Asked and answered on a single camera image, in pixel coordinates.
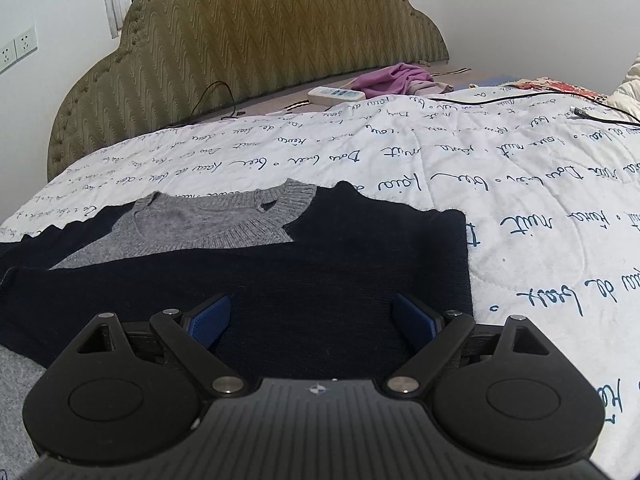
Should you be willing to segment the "purple cloth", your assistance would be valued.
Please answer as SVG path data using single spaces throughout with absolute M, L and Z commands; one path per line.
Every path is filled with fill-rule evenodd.
M 422 65 L 397 63 L 356 77 L 350 88 L 372 99 L 386 94 L 406 94 L 413 82 L 433 81 L 433 76 Z

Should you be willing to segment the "white quilt with blue script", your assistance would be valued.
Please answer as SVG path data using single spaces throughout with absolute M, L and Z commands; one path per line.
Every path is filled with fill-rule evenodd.
M 639 129 L 568 94 L 479 88 L 166 128 L 79 159 L 3 222 L 15 242 L 153 191 L 286 179 L 468 220 L 474 313 L 524 314 L 598 389 L 594 453 L 639 471 Z

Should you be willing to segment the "cream puffy blanket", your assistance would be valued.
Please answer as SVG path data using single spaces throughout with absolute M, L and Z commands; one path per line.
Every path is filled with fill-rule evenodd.
M 606 98 L 608 105 L 640 118 L 640 54 L 630 66 L 622 83 Z

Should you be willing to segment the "white wall socket left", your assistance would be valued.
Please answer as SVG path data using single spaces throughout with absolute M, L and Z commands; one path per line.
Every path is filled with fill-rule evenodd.
M 0 49 L 0 73 L 4 73 L 21 58 L 30 55 L 38 49 L 36 26 L 19 34 Z

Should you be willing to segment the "olive upholstered headboard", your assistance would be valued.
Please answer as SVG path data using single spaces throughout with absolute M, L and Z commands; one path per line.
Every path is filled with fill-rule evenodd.
M 445 62 L 409 0 L 134 0 L 119 45 L 66 94 L 47 175 L 197 114 L 331 76 Z

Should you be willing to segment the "navy and grey sweater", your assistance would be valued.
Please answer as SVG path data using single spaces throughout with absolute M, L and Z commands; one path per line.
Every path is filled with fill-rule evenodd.
M 1 342 L 49 366 L 101 312 L 141 322 L 231 298 L 209 348 L 246 378 L 376 378 L 413 344 L 392 317 L 410 294 L 472 312 L 466 219 L 371 200 L 346 182 L 137 200 L 101 238 L 1 280 Z

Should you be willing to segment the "red patterned cloth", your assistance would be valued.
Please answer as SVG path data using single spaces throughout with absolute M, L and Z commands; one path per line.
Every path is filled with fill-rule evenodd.
M 534 79 L 521 78 L 505 82 L 504 85 L 506 87 L 513 87 L 521 90 L 547 90 L 562 93 L 575 93 L 578 94 L 578 96 L 584 96 L 585 98 L 594 99 L 598 102 L 603 102 L 606 99 L 604 94 L 594 92 L 581 86 L 576 86 L 576 84 L 569 84 L 568 82 L 555 80 L 549 77 L 539 77 Z

